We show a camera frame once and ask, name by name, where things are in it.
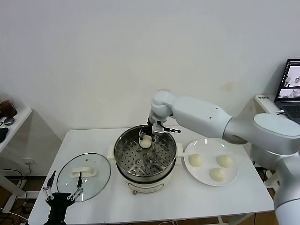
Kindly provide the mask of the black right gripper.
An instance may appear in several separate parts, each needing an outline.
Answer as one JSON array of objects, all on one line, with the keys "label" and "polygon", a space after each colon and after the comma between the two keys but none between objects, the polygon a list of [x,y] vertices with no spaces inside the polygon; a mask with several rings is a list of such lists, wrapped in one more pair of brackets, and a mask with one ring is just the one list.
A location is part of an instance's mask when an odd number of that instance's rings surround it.
[{"label": "black right gripper", "polygon": [[152,134],[152,126],[153,124],[150,121],[150,118],[147,120],[147,125],[143,127],[143,131],[139,132],[139,141],[143,140],[143,136],[145,135],[151,135],[151,141],[156,142],[157,141],[157,135]]}]

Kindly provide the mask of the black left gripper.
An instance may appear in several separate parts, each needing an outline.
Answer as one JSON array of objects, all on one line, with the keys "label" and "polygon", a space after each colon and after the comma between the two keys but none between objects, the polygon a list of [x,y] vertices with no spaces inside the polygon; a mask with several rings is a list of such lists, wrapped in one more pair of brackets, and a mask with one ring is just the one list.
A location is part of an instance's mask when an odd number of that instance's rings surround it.
[{"label": "black left gripper", "polygon": [[73,193],[52,193],[56,171],[48,179],[47,184],[43,187],[43,192],[46,196],[46,203],[50,206],[50,213],[46,225],[66,225],[65,216],[69,206],[74,204],[74,201],[83,193],[82,187],[82,172],[79,173],[77,188]]}]

